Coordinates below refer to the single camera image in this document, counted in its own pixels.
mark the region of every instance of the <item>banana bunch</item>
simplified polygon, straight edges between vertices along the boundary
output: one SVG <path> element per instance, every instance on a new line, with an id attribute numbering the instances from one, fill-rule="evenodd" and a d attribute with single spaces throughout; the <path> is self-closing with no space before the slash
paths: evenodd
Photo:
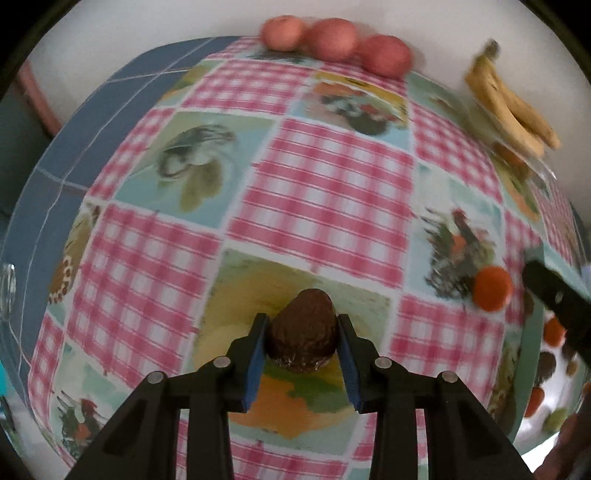
<path id="1" fill-rule="evenodd" d="M 470 90 L 497 120 L 508 143 L 527 157 L 540 158 L 545 145 L 560 147 L 550 124 L 531 105 L 512 92 L 498 76 L 495 59 L 499 45 L 491 40 L 465 76 Z"/>

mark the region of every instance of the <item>pink gingham pattern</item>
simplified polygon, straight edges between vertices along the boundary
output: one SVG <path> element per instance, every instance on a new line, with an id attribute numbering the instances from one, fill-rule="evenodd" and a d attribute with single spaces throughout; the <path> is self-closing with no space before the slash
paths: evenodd
<path id="1" fill-rule="evenodd" d="M 27 378 L 31 408 L 37 420 L 45 428 L 49 428 L 51 384 L 57 371 L 63 344 L 64 332 L 46 313 L 41 322 L 39 337 L 31 360 L 31 370 Z"/>
<path id="2" fill-rule="evenodd" d="M 208 60 L 215 59 L 231 59 L 240 53 L 244 53 L 249 50 L 253 50 L 256 47 L 261 46 L 261 41 L 258 37 L 241 37 L 238 40 L 230 43 L 226 48 L 217 53 L 212 53 L 207 57 Z"/>
<path id="3" fill-rule="evenodd" d="M 92 184 L 88 195 L 110 200 L 154 138 L 172 117 L 174 108 L 152 108 L 117 148 Z"/>
<path id="4" fill-rule="evenodd" d="M 228 235 L 388 286 L 402 284 L 412 158 L 395 148 L 287 119 Z"/>
<path id="5" fill-rule="evenodd" d="M 414 153 L 502 203 L 495 169 L 478 143 L 451 120 L 412 103 Z"/>
<path id="6" fill-rule="evenodd" d="M 522 222 L 509 210 L 505 211 L 505 268 L 513 281 L 513 296 L 505 310 L 505 320 L 510 325 L 523 325 L 524 287 L 521 281 L 521 271 L 525 266 L 523 252 L 525 249 L 536 247 L 541 239 L 530 225 Z"/>
<path id="7" fill-rule="evenodd" d="M 492 391 L 504 328 L 462 305 L 405 295 L 392 319 L 387 354 L 411 372 L 456 372 L 481 402 Z"/>
<path id="8" fill-rule="evenodd" d="M 257 60 L 229 60 L 206 76 L 183 108 L 287 113 L 312 69 Z"/>
<path id="9" fill-rule="evenodd" d="M 531 188 L 535 199 L 538 202 L 541 216 L 544 220 L 544 227 L 546 235 L 548 236 L 548 243 L 564 258 L 569 264 L 574 264 L 573 252 L 570 249 L 569 241 L 567 240 L 563 229 L 567 226 L 565 221 L 568 217 L 564 217 L 556 210 L 553 203 L 548 200 L 544 193 L 537 187 Z"/>
<path id="10" fill-rule="evenodd" d="M 423 460 L 427 457 L 427 430 L 425 428 L 425 414 L 422 410 L 417 410 L 416 418 L 418 459 Z M 356 445 L 352 458 L 358 462 L 367 462 L 372 459 L 374 454 L 375 428 L 378 424 L 378 414 L 364 415 L 362 422 L 361 441 Z"/>
<path id="11" fill-rule="evenodd" d="M 178 374 L 219 238 L 117 205 L 96 229 L 68 335 L 129 387 L 153 370 Z"/>
<path id="12" fill-rule="evenodd" d="M 407 94 L 406 82 L 404 80 L 392 80 L 368 73 L 363 69 L 361 61 L 357 57 L 347 63 L 323 62 L 320 66 L 320 70 L 371 83 L 372 85 L 383 88 L 389 92 L 394 92 L 403 97 L 406 97 Z"/>
<path id="13" fill-rule="evenodd" d="M 178 423 L 177 438 L 177 479 L 187 478 L 187 439 L 189 438 L 189 421 L 181 418 Z"/>
<path id="14" fill-rule="evenodd" d="M 574 255 L 572 247 L 577 245 L 578 239 L 574 227 L 573 210 L 570 207 L 570 202 L 564 193 L 558 187 L 558 183 L 550 181 L 550 191 L 552 192 L 552 206 L 556 211 L 556 223 L 560 228 L 562 237 L 566 241 L 565 259 L 571 264 L 574 264 Z"/>
<path id="15" fill-rule="evenodd" d="M 232 456 L 237 480 L 337 480 L 347 467 L 338 459 L 273 452 L 262 442 L 233 441 Z"/>

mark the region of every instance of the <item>table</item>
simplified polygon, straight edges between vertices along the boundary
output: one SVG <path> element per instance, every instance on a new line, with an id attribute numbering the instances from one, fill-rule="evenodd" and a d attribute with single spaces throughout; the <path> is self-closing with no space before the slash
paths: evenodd
<path id="1" fill-rule="evenodd" d="M 2 363 L 56 451 L 72 464 L 146 374 L 198 368 L 311 287 L 381 355 L 454 370 L 487 404 L 523 324 L 522 251 L 547 241 L 573 263 L 574 220 L 558 185 L 516 184 L 489 158 L 461 110 L 420 74 L 277 57 L 250 37 L 117 72 L 40 160 L 2 252 L 18 279 Z M 494 314 L 454 281 L 488 264 L 515 285 Z M 367 475 L 375 418 L 353 412 L 335 360 L 305 377 L 269 363 L 230 420 L 238 477 Z"/>

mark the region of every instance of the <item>round orange object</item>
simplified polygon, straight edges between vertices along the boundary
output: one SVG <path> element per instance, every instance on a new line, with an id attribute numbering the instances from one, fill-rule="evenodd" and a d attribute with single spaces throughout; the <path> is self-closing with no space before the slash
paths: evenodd
<path id="1" fill-rule="evenodd" d="M 544 341 L 551 347 L 561 346 L 564 343 L 566 330 L 555 316 L 544 325 Z"/>
<path id="2" fill-rule="evenodd" d="M 372 35 L 359 49 L 363 68 L 382 77 L 398 79 L 413 67 L 413 52 L 399 38 L 391 35 Z"/>
<path id="3" fill-rule="evenodd" d="M 308 51 L 318 60 L 345 61 L 355 53 L 358 43 L 355 25 L 343 18 L 318 20 L 306 34 Z"/>
<path id="4" fill-rule="evenodd" d="M 261 28 L 261 39 L 270 50 L 296 50 L 306 33 L 306 24 L 293 15 L 270 18 Z"/>
<path id="5" fill-rule="evenodd" d="M 491 265 L 476 274 L 472 301 L 485 312 L 497 312 L 506 307 L 512 295 L 513 282 L 504 268 Z"/>
<path id="6" fill-rule="evenodd" d="M 544 390 L 542 390 L 540 387 L 534 387 L 531 389 L 530 400 L 527 403 L 527 408 L 525 409 L 525 414 L 523 415 L 524 418 L 528 419 L 538 411 L 538 408 L 540 408 L 540 405 L 542 405 L 545 396 L 546 394 L 544 393 Z"/>

